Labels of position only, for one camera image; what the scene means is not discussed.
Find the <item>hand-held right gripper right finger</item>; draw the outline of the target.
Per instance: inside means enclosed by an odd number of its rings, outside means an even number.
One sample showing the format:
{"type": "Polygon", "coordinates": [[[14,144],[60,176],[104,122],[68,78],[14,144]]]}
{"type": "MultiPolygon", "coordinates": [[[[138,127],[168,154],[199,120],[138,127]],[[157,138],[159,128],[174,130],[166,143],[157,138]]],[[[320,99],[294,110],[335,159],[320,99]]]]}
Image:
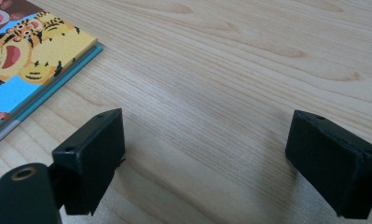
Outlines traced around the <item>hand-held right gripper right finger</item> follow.
{"type": "Polygon", "coordinates": [[[366,219],[372,209],[372,144],[322,116],[294,112],[286,158],[338,216],[366,219]]]}

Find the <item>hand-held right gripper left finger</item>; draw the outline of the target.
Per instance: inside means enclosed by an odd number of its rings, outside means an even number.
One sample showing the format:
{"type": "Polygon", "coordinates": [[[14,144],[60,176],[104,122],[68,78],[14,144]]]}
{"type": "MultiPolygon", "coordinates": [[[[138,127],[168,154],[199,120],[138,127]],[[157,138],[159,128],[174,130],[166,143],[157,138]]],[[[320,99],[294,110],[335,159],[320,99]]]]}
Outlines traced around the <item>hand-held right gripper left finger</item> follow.
{"type": "Polygon", "coordinates": [[[92,117],[52,151],[51,183],[68,215],[93,214],[123,162],[122,110],[92,117]]]}

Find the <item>colourful animal picture book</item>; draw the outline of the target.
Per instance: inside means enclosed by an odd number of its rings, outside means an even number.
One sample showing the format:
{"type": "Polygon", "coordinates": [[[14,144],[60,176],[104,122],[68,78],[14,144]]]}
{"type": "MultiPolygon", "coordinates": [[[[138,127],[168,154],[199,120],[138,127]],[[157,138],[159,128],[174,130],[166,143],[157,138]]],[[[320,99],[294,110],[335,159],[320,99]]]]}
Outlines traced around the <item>colourful animal picture book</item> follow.
{"type": "Polygon", "coordinates": [[[28,0],[0,0],[0,141],[101,50],[95,36],[28,0]]]}

